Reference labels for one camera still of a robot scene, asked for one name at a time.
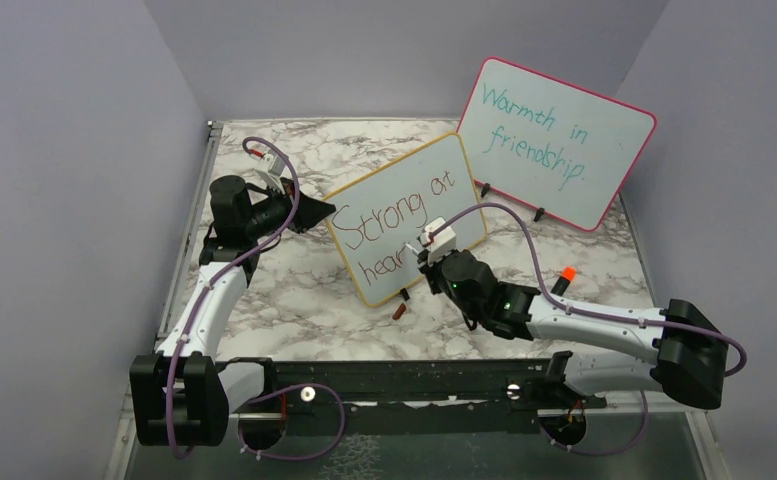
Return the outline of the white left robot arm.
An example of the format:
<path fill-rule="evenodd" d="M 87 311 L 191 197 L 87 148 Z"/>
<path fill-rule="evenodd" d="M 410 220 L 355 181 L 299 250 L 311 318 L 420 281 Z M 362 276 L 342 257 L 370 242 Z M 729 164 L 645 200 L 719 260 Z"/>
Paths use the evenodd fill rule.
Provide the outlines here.
<path fill-rule="evenodd" d="M 167 446 L 177 459 L 198 446 L 219 445 L 229 415 L 245 402 L 262 411 L 277 401 L 279 386 L 261 364 L 218 367 L 214 356 L 261 254 L 282 232 L 305 233 L 336 211 L 287 178 L 262 188 L 227 175 L 209 192 L 212 223 L 195 289 L 171 333 L 129 369 L 139 442 Z"/>

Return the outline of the brown marker cap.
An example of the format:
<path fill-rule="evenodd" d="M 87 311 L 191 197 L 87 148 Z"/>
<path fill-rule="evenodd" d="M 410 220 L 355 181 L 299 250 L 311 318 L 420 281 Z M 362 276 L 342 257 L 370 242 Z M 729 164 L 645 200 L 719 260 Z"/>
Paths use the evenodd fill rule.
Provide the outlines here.
<path fill-rule="evenodd" d="M 404 315 L 406 310 L 407 310 L 407 305 L 405 303 L 399 305 L 398 308 L 393 313 L 392 319 L 394 321 L 399 320 Z"/>

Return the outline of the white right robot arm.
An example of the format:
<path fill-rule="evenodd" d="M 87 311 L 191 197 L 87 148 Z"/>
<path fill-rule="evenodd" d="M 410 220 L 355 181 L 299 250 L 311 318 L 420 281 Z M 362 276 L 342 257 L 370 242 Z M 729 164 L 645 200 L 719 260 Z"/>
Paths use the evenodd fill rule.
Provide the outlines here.
<path fill-rule="evenodd" d="M 553 406 L 613 391 L 660 391 L 701 410 L 722 404 L 729 343 L 688 301 L 626 310 L 545 297 L 535 287 L 497 279 L 467 250 L 441 258 L 423 251 L 417 266 L 431 292 L 445 295 L 471 330 L 481 327 L 506 340 L 561 340 L 599 348 L 597 354 L 567 355 L 542 378 L 542 396 Z"/>

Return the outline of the yellow framed whiteboard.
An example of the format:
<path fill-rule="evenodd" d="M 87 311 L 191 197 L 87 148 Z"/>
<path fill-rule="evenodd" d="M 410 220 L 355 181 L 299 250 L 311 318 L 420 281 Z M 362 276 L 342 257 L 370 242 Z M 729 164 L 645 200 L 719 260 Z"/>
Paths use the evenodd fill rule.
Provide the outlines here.
<path fill-rule="evenodd" d="M 451 132 L 341 187 L 327 227 L 362 302 L 377 307 L 417 282 L 418 236 L 479 201 L 461 137 Z"/>

